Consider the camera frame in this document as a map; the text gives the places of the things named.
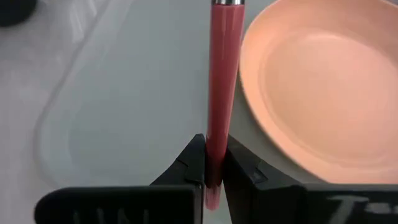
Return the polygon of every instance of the black holder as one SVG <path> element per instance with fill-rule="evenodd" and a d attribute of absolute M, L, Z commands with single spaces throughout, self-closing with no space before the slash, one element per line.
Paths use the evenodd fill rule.
<path fill-rule="evenodd" d="M 0 0 L 0 27 L 26 21 L 34 12 L 37 0 Z"/>
<path fill-rule="evenodd" d="M 398 223 L 398 185 L 301 184 L 232 137 L 224 187 L 233 224 Z M 69 188 L 35 208 L 37 224 L 202 223 L 205 138 L 197 134 L 150 186 Z"/>

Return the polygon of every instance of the table surface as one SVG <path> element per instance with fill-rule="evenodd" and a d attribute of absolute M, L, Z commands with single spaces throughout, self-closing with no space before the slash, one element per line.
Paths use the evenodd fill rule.
<path fill-rule="evenodd" d="M 270 0 L 247 1 L 245 27 L 247 28 L 254 17 L 271 2 Z M 41 19 L 53 12 L 46 13 Z M 59 60 L 53 57 L 51 63 L 46 62 L 47 67 L 42 66 L 43 61 L 38 61 L 34 65 L 33 74 L 36 77 L 27 76 L 30 70 L 28 66 L 18 70 L 9 69 L 7 75 L 0 76 L 0 103 L 5 105 L 0 109 L 0 147 L 5 149 L 0 157 L 2 170 L 0 178 L 7 180 L 0 184 L 1 197 L 7 202 L 0 204 L 0 216 L 4 219 L 4 223 L 31 222 L 30 214 L 33 206 L 43 194 L 64 185 L 84 184 L 80 178 L 71 177 L 69 182 L 65 179 L 66 182 L 52 179 L 62 172 L 65 174 L 67 170 L 60 170 L 63 167 L 55 162 L 61 159 L 62 152 L 57 154 L 58 149 L 54 149 L 52 152 L 54 154 L 42 155 L 40 160 L 40 149 L 33 147 L 35 131 L 46 133 L 44 135 L 47 139 L 51 137 L 57 139 L 56 135 L 62 133 L 64 124 L 72 124 L 66 146 L 74 146 L 75 151 L 71 152 L 71 155 L 75 156 L 74 162 L 77 165 L 74 164 L 76 166 L 71 169 L 77 169 L 79 164 L 82 165 L 85 168 L 84 172 L 87 171 L 82 177 L 90 176 L 93 177 L 91 180 L 98 180 L 95 185 L 145 184 L 171 164 L 172 159 L 189 142 L 193 134 L 205 132 L 209 15 L 208 1 L 135 0 L 117 37 L 112 43 L 108 43 L 109 47 L 104 49 L 99 60 L 95 58 L 95 61 L 84 61 L 81 57 L 77 57 L 76 63 L 85 65 L 81 66 L 73 77 L 68 77 L 60 87 L 53 105 L 46 112 L 48 116 L 43 119 L 43 124 L 38 126 L 36 126 L 38 117 L 42 114 L 67 66 L 53 69 L 51 66 Z M 89 38 L 86 45 L 103 42 L 101 35 L 109 32 L 106 26 L 115 26 L 101 20 L 98 25 L 101 23 L 105 28 L 94 30 L 94 35 Z M 61 59 L 68 61 L 71 57 L 76 57 L 76 54 L 72 53 L 73 50 L 75 49 L 62 55 L 65 58 Z M 113 97 L 122 97 L 123 100 L 115 101 Z M 65 115 L 67 110 L 65 105 L 69 105 L 73 99 L 78 99 L 76 101 L 81 104 L 69 119 Z M 94 133 L 95 129 L 105 129 L 105 132 Z M 108 137 L 113 134 L 112 131 L 116 134 L 126 131 L 129 131 L 129 134 L 134 133 L 110 141 L 117 142 L 117 146 L 126 143 L 129 147 L 132 142 L 140 142 L 136 145 L 137 151 L 115 149 L 111 153 L 106 152 L 106 147 L 117 148 L 112 144 L 109 146 L 107 142 Z M 259 128 L 244 99 L 239 81 L 236 84 L 230 134 L 286 174 L 302 182 L 319 182 L 316 177 L 283 155 Z M 161 152 L 153 159 L 153 156 L 148 155 L 148 149 L 156 148 L 160 142 L 166 142 L 167 147 L 174 149 Z M 62 148 L 62 144 L 56 142 L 51 142 L 48 146 L 56 146 L 54 144 Z M 93 146 L 92 144 L 97 146 L 98 150 L 88 149 Z M 32 159 L 37 157 L 39 164 Z M 105 168 L 101 165 L 104 161 L 108 162 Z M 137 180 L 119 182 L 118 178 L 113 178 L 119 174 L 120 177 L 134 176 Z M 23 215 L 18 215 L 15 210 L 21 211 Z M 205 220 L 206 223 L 229 222 L 225 198 L 217 212 L 206 211 Z"/>

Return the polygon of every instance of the pink handle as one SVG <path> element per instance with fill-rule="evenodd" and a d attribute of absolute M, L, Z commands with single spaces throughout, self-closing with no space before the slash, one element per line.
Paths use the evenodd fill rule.
<path fill-rule="evenodd" d="M 218 206 L 221 170 L 226 152 L 234 98 L 244 5 L 214 4 L 211 8 L 209 111 L 206 137 L 206 205 Z"/>

